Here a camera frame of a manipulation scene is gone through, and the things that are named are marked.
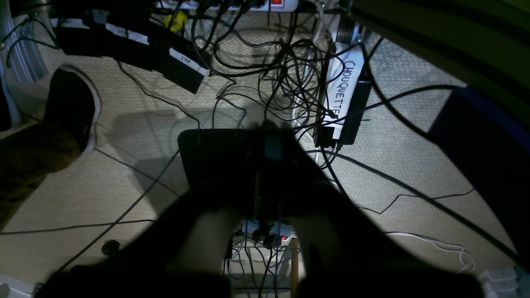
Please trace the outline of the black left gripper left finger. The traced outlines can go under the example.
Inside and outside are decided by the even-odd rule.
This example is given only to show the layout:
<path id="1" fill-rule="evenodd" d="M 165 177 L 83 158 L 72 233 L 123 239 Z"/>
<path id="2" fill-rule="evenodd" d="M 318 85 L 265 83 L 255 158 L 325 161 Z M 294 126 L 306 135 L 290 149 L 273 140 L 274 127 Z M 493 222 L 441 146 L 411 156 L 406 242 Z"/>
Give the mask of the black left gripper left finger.
<path id="1" fill-rule="evenodd" d="M 186 130 L 178 148 L 189 190 L 136 240 L 102 262 L 56 273 L 43 298 L 230 298 L 221 263 L 252 215 L 263 130 Z"/>

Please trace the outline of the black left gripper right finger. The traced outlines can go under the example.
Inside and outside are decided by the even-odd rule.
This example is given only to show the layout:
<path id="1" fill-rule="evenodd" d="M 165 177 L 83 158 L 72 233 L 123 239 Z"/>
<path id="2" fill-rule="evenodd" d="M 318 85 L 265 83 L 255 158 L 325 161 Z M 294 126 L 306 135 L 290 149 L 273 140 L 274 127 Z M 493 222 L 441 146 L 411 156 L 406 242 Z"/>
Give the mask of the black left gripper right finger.
<path id="1" fill-rule="evenodd" d="M 298 298 L 482 298 L 471 275 L 438 269 L 386 236 L 307 156 L 288 126 L 259 127 L 261 203 L 288 219 L 306 269 Z"/>

